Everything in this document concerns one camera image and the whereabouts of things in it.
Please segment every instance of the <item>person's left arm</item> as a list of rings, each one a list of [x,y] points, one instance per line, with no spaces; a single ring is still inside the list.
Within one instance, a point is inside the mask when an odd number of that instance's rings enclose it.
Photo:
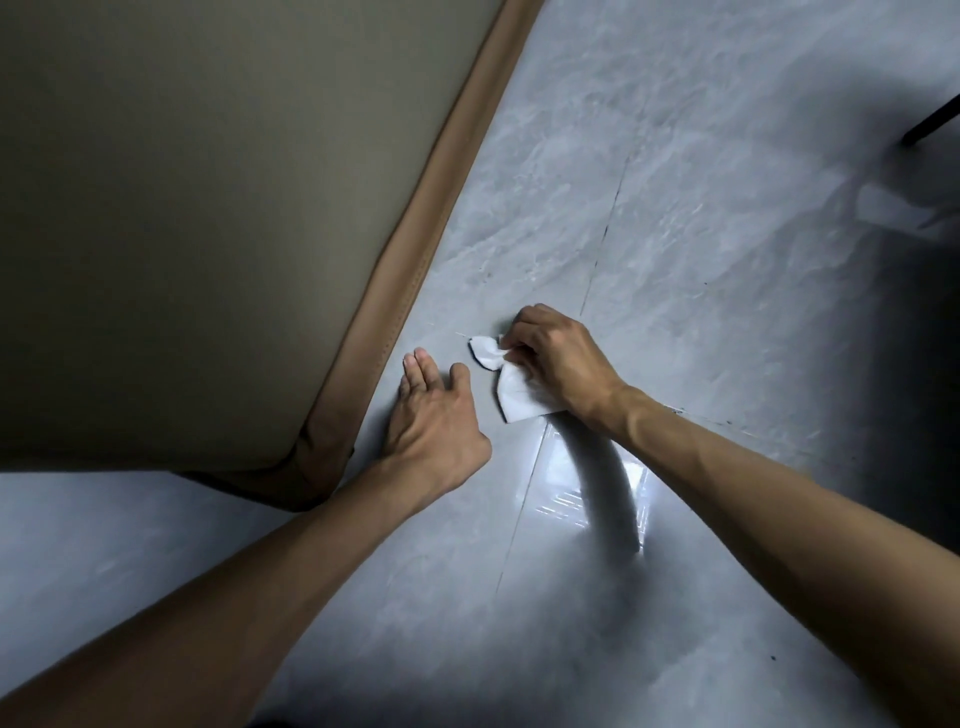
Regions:
[[[403,522],[491,456],[455,364],[404,357],[383,457],[299,516],[0,701],[6,728],[240,728],[284,657]]]

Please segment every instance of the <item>human hand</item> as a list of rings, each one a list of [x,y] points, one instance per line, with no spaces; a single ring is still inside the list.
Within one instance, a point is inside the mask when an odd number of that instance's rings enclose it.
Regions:
[[[492,448],[477,424],[467,365],[450,367],[450,389],[423,349],[403,357],[403,372],[383,454],[418,469],[429,504],[480,470]]]
[[[500,348],[511,349],[507,361],[525,366],[588,425],[627,387],[587,327],[543,303],[520,309]]]

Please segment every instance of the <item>glossy floor tile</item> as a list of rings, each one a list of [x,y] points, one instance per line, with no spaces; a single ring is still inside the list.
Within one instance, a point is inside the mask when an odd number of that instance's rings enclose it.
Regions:
[[[259,716],[304,726],[888,726],[642,463],[505,425],[467,340],[580,316],[681,415],[960,548],[954,0],[548,0],[351,459],[415,346],[492,462],[405,524]],[[173,476],[0,476],[0,691],[286,518]]]

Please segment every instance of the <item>person's right arm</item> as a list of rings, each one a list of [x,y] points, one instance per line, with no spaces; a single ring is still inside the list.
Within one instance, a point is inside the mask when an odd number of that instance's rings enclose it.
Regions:
[[[548,306],[523,308],[501,347],[656,473],[903,724],[960,725],[960,557],[628,386]]]

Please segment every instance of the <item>person's left hand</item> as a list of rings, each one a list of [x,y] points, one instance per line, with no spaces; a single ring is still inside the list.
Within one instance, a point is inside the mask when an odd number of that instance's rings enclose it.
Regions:
[[[477,424],[466,364],[450,368],[450,389],[424,349],[403,357],[403,372],[383,454],[420,469],[432,502],[480,470],[492,448]]]

